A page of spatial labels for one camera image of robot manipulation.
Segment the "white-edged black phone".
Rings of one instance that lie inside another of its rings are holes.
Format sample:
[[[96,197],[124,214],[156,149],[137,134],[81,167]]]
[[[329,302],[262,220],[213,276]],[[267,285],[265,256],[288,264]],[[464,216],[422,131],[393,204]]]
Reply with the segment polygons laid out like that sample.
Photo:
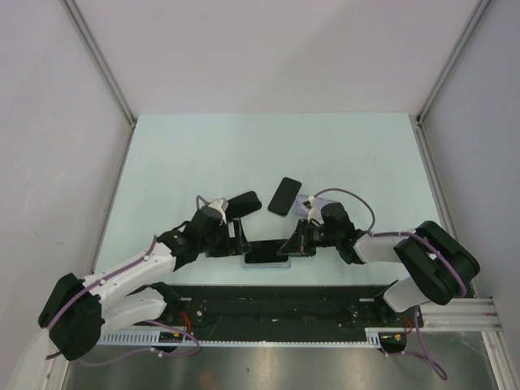
[[[251,250],[245,254],[247,265],[288,262],[287,254],[278,254],[285,240],[258,240],[250,243]]]

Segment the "light blue phone case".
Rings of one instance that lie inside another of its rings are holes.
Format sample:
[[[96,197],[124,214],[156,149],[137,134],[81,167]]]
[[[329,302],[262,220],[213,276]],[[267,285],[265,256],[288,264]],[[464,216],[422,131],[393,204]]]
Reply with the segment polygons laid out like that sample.
[[[291,258],[288,255],[252,251],[242,257],[241,267],[245,270],[287,270],[291,267]]]

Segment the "purple phone case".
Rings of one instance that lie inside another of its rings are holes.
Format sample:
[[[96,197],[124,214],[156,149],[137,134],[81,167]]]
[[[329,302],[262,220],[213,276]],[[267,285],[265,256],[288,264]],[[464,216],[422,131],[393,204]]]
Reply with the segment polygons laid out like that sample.
[[[306,206],[306,202],[309,201],[309,195],[298,195],[294,203],[293,211],[296,215],[307,216],[310,212],[310,208]],[[321,209],[327,204],[334,203],[333,200],[329,200],[322,197],[316,197],[313,205]]]

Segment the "black phone case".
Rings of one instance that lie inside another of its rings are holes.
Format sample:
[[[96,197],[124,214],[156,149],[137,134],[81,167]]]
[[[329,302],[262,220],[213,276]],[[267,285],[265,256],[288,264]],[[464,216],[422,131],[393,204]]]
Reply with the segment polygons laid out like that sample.
[[[262,208],[262,202],[254,191],[242,193],[227,200],[225,215],[227,220],[240,219]]]

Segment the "green-edged black phone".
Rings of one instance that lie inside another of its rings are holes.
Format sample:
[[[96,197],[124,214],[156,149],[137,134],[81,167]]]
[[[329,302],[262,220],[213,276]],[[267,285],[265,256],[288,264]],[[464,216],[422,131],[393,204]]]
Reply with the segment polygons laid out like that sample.
[[[286,217],[301,189],[301,182],[284,177],[273,195],[267,210],[274,215]]]

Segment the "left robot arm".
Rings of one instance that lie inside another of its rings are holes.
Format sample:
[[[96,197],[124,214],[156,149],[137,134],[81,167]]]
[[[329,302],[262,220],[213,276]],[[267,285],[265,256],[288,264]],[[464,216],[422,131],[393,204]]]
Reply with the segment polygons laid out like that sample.
[[[194,216],[155,236],[138,255],[98,274],[61,277],[37,323],[48,332],[57,354],[68,361],[86,355],[105,335],[136,323],[168,325],[182,310],[180,295],[160,281],[194,262],[200,254],[230,253],[229,223],[257,211],[235,200],[216,199]]]

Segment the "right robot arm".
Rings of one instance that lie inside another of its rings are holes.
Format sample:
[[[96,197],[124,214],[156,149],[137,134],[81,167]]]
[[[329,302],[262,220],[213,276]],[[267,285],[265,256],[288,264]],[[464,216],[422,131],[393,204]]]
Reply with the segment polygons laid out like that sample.
[[[313,257],[318,248],[334,248],[347,264],[394,262],[408,276],[392,282],[375,305],[375,317],[393,326],[406,310],[433,302],[447,305],[464,297],[468,284],[479,274],[477,259],[438,223],[425,221],[403,232],[373,233],[354,226],[339,202],[312,207],[294,233],[277,250],[278,255]]]

